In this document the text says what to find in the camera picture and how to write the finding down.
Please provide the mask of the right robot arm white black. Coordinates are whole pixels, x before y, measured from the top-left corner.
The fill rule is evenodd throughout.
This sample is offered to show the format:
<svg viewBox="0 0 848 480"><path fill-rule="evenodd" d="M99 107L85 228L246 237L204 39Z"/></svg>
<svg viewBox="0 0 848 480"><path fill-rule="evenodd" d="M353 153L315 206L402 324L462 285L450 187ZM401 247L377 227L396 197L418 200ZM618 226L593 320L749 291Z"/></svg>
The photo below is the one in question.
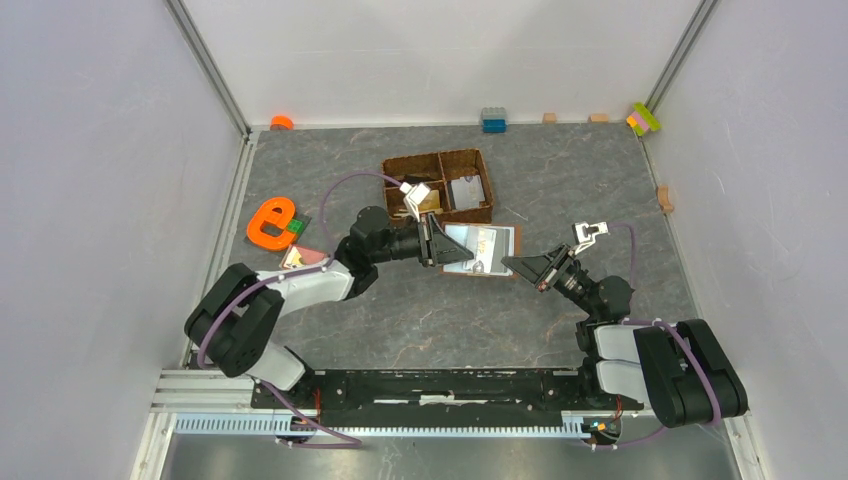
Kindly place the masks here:
<svg viewBox="0 0 848 480"><path fill-rule="evenodd" d="M538 291L555 291L587 314L575 332L587 356L577 382L585 405L602 408L620 395L652 409L666 428L748 412L745 386L705 320L632 318L630 283L614 275L592 279L565 245L501 262Z"/></svg>

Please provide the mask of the white VIP card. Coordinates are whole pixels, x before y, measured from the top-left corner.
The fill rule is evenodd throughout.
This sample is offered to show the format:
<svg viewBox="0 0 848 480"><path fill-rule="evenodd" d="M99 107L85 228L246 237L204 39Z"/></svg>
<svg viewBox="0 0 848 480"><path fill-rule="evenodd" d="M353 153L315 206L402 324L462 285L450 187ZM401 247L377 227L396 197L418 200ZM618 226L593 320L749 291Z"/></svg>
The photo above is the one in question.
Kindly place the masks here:
<svg viewBox="0 0 848 480"><path fill-rule="evenodd" d="M473 260L464 261L462 269L470 274L509 276L511 270L501 264L513 248L513 235L509 228L469 226L465 247L475 254Z"/></svg>

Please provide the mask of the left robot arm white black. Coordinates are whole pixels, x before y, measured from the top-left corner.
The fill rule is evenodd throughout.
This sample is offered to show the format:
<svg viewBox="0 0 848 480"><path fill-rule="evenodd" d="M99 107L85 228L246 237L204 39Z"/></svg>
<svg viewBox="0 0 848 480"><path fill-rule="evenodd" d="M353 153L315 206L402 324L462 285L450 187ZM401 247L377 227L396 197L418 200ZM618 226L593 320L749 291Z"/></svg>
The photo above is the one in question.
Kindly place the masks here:
<svg viewBox="0 0 848 480"><path fill-rule="evenodd" d="M385 209L366 207L320 263L280 271L254 271L243 263L227 267L189 315L184 332L198 348L199 368L216 367L229 378L247 375L275 387L288 406L302 407L313 397L314 381L299 356L272 343L280 318L361 295L377 280L381 263L415 259L437 267L473 257L431 213L394 226Z"/></svg>

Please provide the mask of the brown leather card holder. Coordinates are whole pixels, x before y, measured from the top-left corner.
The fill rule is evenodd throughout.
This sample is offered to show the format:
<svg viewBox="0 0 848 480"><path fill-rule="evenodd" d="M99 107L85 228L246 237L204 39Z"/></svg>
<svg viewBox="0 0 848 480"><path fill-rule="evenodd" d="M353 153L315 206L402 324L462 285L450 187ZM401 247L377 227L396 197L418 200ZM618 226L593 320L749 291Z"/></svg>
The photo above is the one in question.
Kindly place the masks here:
<svg viewBox="0 0 848 480"><path fill-rule="evenodd" d="M441 267L450 275L511 278L517 274L502 263L507 256L520 253L521 227L517 225L446 223L445 231L474 256Z"/></svg>

